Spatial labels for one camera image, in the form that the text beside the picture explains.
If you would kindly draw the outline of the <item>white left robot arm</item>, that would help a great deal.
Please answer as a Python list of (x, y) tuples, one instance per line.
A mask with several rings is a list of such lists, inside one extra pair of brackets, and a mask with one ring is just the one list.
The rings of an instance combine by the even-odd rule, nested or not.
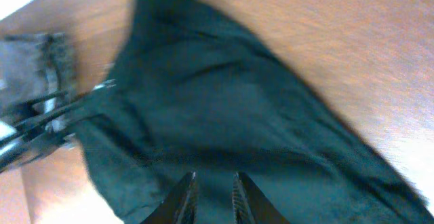
[(13, 125), (2, 121), (1, 171), (29, 164), (67, 144), (66, 127), (73, 121), (72, 111), (82, 102), (83, 99), (78, 98)]

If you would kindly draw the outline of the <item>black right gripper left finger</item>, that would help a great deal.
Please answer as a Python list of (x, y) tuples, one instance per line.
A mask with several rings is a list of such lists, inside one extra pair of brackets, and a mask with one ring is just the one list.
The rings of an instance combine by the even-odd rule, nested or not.
[(166, 199), (140, 224), (196, 224), (196, 173), (185, 174)]

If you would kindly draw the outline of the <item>black shorts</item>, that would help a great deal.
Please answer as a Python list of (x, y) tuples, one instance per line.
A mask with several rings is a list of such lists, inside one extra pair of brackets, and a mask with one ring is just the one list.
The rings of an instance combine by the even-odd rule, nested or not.
[(139, 223), (188, 172), (198, 223), (232, 223), (246, 173), (291, 223), (432, 223), (412, 188), (249, 30), (198, 0), (136, 0), (71, 126), (115, 215)]

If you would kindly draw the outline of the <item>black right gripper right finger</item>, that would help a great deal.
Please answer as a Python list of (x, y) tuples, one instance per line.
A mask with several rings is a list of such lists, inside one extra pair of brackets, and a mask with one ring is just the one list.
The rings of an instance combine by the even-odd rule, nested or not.
[(290, 224), (244, 172), (234, 176), (232, 202), (236, 224)]

